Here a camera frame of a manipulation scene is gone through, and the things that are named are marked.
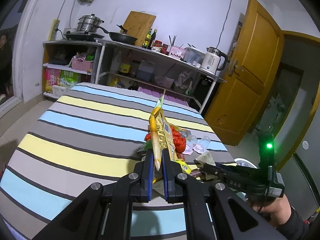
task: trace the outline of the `striped tablecloth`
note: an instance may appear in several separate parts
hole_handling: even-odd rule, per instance
[[[0,214],[16,238],[32,239],[91,183],[132,172],[157,100],[81,83],[55,102],[21,141],[0,182]],[[209,136],[216,162],[234,163],[196,110],[166,100],[163,110],[168,122]],[[197,156],[186,155],[191,168]],[[185,230],[182,204],[168,204],[156,191],[149,203],[133,207],[133,239],[186,239]]]

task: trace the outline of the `barcode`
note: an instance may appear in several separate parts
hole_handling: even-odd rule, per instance
[[[163,127],[166,130],[166,132],[170,134],[171,128],[169,127],[169,125],[166,122],[163,122]]]

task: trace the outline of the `wooden door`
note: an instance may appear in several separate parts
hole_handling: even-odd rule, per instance
[[[257,0],[249,0],[230,66],[205,120],[221,141],[237,145],[260,111],[279,66],[284,35]]]

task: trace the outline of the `door handle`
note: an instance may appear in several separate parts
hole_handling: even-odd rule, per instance
[[[240,71],[243,71],[243,70],[244,70],[243,68],[237,66],[237,64],[238,64],[238,60],[235,59],[234,62],[233,62],[233,64],[231,65],[231,67],[230,67],[230,69],[229,69],[229,76],[232,76],[232,75],[233,75],[233,73],[235,72],[235,69],[236,69],[236,68],[239,69]]]

